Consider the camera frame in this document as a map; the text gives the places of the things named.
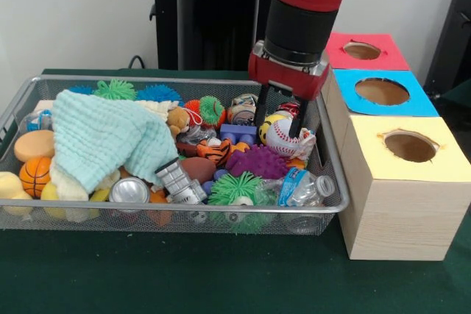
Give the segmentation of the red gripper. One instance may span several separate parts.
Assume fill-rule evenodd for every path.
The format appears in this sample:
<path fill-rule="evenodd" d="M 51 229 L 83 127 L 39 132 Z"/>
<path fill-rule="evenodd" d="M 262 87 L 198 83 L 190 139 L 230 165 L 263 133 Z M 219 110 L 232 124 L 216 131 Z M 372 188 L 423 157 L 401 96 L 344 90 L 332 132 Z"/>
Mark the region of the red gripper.
<path fill-rule="evenodd" d="M 298 138 L 305 120 L 309 101 L 313 101 L 321 91 L 330 70 L 326 51 L 322 52 L 316 65 L 292 65 L 282 63 L 272 57 L 256 42 L 249 56 L 249 78 L 261 84 L 255 110 L 254 123 L 260 126 L 265 119 L 266 100 L 271 86 L 290 92 L 299 98 L 300 109 L 292 120 L 289 137 Z"/>

